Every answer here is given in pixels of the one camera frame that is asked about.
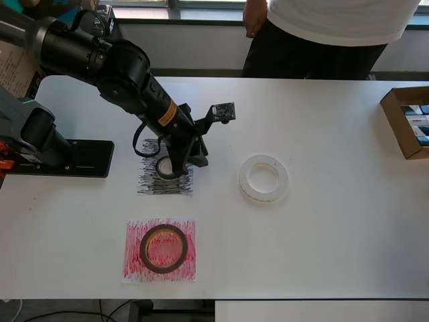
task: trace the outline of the black scribbled paper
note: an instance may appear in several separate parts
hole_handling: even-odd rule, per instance
[[[158,149],[156,139],[146,139],[143,141],[141,151],[152,153]],[[161,179],[156,173],[156,162],[167,156],[167,147],[161,144],[160,153],[153,158],[141,158],[139,167],[138,195],[183,195],[192,193],[192,183],[194,182],[194,167],[187,164],[188,174],[172,180]]]

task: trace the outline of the black pants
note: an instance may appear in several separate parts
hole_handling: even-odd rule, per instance
[[[317,44],[288,34],[267,19],[252,41],[243,76],[364,80],[386,46]]]

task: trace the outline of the orange warning label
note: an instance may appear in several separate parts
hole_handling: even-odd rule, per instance
[[[174,116],[176,115],[176,112],[177,112],[177,105],[172,100],[170,107],[168,107],[168,110],[166,111],[164,116],[158,120],[158,122],[162,126],[166,126],[167,124],[169,124],[169,122],[173,120]]]

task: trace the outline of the hand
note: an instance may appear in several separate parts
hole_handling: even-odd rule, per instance
[[[247,0],[243,11],[246,37],[254,38],[267,19],[267,0]]]

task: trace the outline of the white table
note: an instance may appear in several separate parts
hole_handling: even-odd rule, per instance
[[[7,176],[0,190],[0,299],[429,297],[429,160],[405,160],[378,105],[401,82],[161,78],[214,124],[194,194],[137,196],[139,120],[63,76],[37,100],[65,138],[112,140],[106,179]],[[237,183],[254,154],[279,159],[288,195],[256,205]],[[196,219],[195,282],[121,284],[129,219]]]
[[[216,301],[216,322],[427,322],[422,301]]]

